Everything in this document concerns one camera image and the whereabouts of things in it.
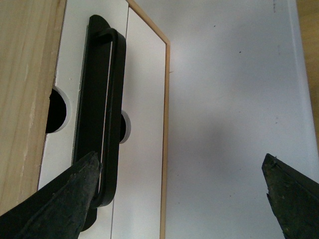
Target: wooden edge trim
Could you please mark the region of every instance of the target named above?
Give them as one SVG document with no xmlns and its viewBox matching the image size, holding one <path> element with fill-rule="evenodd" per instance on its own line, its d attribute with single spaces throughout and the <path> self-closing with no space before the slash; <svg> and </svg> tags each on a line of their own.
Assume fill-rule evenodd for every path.
<svg viewBox="0 0 319 239">
<path fill-rule="evenodd" d="M 134 0 L 126 0 L 129 7 L 156 33 L 159 38 L 165 42 L 165 44 L 170 44 L 169 39 L 164 35 L 164 33 L 159 29 L 158 26 L 150 19 L 149 16 L 140 8 L 140 6 Z"/>
<path fill-rule="evenodd" d="M 163 155 L 162 155 L 162 178 L 161 178 L 161 200 L 160 200 L 160 226 L 159 238 L 165 239 L 166 218 L 166 188 L 167 188 L 167 148 L 168 148 L 168 97 L 169 97 L 169 62 L 170 41 L 140 8 L 134 0 L 126 0 L 129 7 L 155 32 L 155 34 L 166 44 L 165 53 L 165 87 L 164 87 L 164 123 L 163 123 Z"/>
<path fill-rule="evenodd" d="M 165 225 L 166 225 L 165 219 L 166 219 L 167 152 L 168 152 L 169 61 L 170 61 L 170 44 L 166 44 L 163 157 L 162 157 L 162 174 L 161 174 L 161 201 L 160 201 L 160 228 L 159 228 L 160 239 L 165 239 Z"/>
</svg>

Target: wood grain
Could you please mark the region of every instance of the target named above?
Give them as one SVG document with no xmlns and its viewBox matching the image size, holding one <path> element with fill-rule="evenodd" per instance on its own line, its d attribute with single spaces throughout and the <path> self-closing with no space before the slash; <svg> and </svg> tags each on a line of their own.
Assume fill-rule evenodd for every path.
<svg viewBox="0 0 319 239">
<path fill-rule="evenodd" d="M 319 146 L 319 1 L 297 0 L 310 99 Z"/>
<path fill-rule="evenodd" d="M 37 190 L 65 2 L 0 1 L 0 215 Z"/>
</svg>

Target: round cutout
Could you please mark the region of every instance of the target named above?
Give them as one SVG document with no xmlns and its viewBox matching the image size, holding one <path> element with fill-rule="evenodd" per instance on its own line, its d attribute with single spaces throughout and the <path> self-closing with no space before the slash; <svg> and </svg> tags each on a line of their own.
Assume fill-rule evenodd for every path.
<svg viewBox="0 0 319 239">
<path fill-rule="evenodd" d="M 52 89 L 45 133 L 56 132 L 63 125 L 65 119 L 66 104 L 64 99 L 55 89 Z"/>
</svg>

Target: plywood board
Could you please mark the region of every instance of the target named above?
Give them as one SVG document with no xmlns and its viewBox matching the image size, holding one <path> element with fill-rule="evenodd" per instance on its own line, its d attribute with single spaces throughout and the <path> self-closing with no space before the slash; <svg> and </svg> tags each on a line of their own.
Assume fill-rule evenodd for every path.
<svg viewBox="0 0 319 239">
<path fill-rule="evenodd" d="M 0 215 L 37 189 L 64 8 L 0 1 Z"/>
</svg>

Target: drawer handle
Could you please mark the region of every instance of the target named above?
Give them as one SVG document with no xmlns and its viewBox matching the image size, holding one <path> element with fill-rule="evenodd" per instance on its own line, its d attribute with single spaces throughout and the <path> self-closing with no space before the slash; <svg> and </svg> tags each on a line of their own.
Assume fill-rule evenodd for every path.
<svg viewBox="0 0 319 239">
<path fill-rule="evenodd" d="M 125 57 L 125 38 L 102 17 L 91 16 L 73 153 L 73 161 L 91 151 L 101 156 L 100 183 L 91 209 L 108 205 L 115 195 Z"/>
</svg>

